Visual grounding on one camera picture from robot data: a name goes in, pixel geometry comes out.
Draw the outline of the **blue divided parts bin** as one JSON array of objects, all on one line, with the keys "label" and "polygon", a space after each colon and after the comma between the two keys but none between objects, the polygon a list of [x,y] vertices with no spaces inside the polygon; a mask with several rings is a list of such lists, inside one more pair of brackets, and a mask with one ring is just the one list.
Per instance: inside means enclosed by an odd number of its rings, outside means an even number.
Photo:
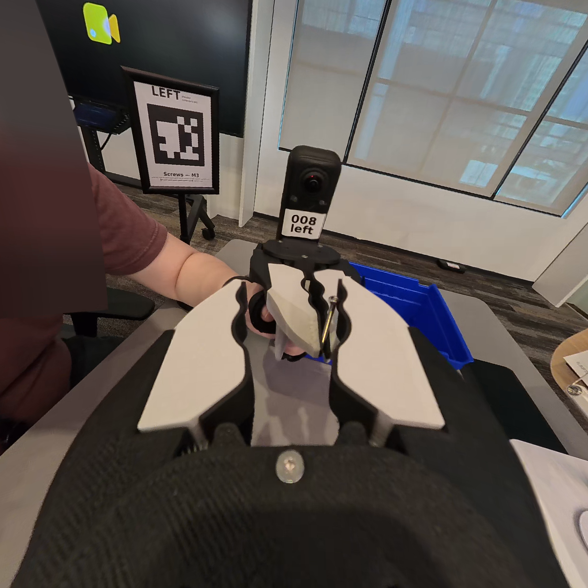
[{"label": "blue divided parts bin", "polygon": [[419,329],[456,369],[473,362],[473,356],[436,285],[358,263],[315,264],[314,271],[354,269],[360,283],[394,309],[409,327]]}]

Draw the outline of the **person's left hand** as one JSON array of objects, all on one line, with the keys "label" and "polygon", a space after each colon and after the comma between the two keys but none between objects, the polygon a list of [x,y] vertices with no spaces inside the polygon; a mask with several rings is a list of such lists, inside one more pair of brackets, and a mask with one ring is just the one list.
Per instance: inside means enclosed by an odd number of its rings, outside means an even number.
[{"label": "person's left hand", "polygon": [[296,362],[302,359],[306,352],[292,342],[276,326],[273,315],[266,305],[266,292],[262,285],[245,280],[244,276],[236,276],[228,282],[239,281],[246,284],[247,311],[245,315],[246,325],[254,334],[258,334],[270,342],[273,342],[276,358],[288,362]]}]

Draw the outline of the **large black wall screen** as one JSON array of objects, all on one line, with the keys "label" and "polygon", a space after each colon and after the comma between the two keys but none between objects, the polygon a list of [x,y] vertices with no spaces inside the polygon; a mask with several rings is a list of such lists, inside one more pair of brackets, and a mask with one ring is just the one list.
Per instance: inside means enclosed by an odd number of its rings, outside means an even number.
[{"label": "large black wall screen", "polygon": [[37,1],[68,94],[128,107],[122,67],[219,88],[243,137],[252,1]]}]

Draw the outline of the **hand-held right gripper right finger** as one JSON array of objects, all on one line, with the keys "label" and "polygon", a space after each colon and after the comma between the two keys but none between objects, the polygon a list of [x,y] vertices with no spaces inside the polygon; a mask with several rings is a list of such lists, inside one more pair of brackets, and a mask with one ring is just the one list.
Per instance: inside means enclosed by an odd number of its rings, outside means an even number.
[{"label": "hand-held right gripper right finger", "polygon": [[336,307],[330,409],[339,434],[357,423],[371,445],[383,446],[398,426],[442,430],[445,419],[404,319],[351,277],[339,280]]}]

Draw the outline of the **framed marker sign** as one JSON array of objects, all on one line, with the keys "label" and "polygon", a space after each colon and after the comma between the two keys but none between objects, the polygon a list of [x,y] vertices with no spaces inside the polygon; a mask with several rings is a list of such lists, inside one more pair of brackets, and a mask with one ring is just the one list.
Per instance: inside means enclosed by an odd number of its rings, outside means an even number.
[{"label": "framed marker sign", "polygon": [[220,188],[219,89],[121,69],[143,193],[177,200],[183,242],[199,221],[204,239],[215,239],[206,197]]}]

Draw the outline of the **black tablet stand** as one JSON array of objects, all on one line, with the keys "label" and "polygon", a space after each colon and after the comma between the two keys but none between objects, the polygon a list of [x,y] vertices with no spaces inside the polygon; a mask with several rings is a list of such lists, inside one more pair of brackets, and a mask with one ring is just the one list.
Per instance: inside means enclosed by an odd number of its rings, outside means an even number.
[{"label": "black tablet stand", "polygon": [[130,128],[129,113],[124,108],[90,100],[70,97],[70,101],[88,161],[99,172],[106,173],[102,152],[111,137]]}]

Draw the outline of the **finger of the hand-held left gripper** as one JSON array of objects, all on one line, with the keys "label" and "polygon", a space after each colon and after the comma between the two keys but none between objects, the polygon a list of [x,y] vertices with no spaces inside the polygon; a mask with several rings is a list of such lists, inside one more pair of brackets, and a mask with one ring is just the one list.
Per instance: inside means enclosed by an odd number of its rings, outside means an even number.
[{"label": "finger of the hand-held left gripper", "polygon": [[266,306],[276,322],[275,357],[281,359],[288,341],[311,357],[320,355],[319,315],[304,288],[304,273],[296,268],[270,263],[271,286]]},{"label": "finger of the hand-held left gripper", "polygon": [[339,281],[345,277],[341,270],[324,269],[315,272],[315,310],[320,322],[327,318],[332,306],[330,298],[335,297],[334,308],[337,308]]}]

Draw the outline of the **long thin metal bolt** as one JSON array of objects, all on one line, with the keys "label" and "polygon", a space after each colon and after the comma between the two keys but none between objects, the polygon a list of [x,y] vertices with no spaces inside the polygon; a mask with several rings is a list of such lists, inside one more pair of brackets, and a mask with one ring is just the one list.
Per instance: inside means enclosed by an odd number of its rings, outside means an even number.
[{"label": "long thin metal bolt", "polygon": [[335,314],[335,311],[337,309],[337,305],[336,306],[330,306],[329,304],[327,304],[327,312],[326,312],[326,317],[325,317],[325,322],[323,325],[323,329],[322,329],[322,333],[320,336],[320,351],[321,351],[321,356],[323,357],[324,362],[328,363],[331,361],[330,357],[332,354],[331,351],[331,324],[333,321],[333,317]]}]

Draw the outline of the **person's left forearm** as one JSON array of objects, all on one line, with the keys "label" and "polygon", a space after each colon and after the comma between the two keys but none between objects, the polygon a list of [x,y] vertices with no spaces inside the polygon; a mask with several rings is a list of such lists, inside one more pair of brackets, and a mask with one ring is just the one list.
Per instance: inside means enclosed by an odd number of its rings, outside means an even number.
[{"label": "person's left forearm", "polygon": [[143,256],[125,268],[107,269],[107,274],[125,276],[157,294],[195,307],[237,276],[214,256],[198,252],[167,234],[157,255]]}]

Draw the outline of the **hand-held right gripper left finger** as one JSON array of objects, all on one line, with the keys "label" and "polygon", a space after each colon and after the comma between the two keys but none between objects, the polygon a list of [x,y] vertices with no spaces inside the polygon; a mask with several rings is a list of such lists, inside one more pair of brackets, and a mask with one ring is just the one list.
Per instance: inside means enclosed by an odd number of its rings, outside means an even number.
[{"label": "hand-held right gripper left finger", "polygon": [[245,347],[246,306],[246,282],[234,279],[177,324],[139,432],[187,429],[197,446],[207,446],[219,425],[233,424],[251,445],[254,379]]}]

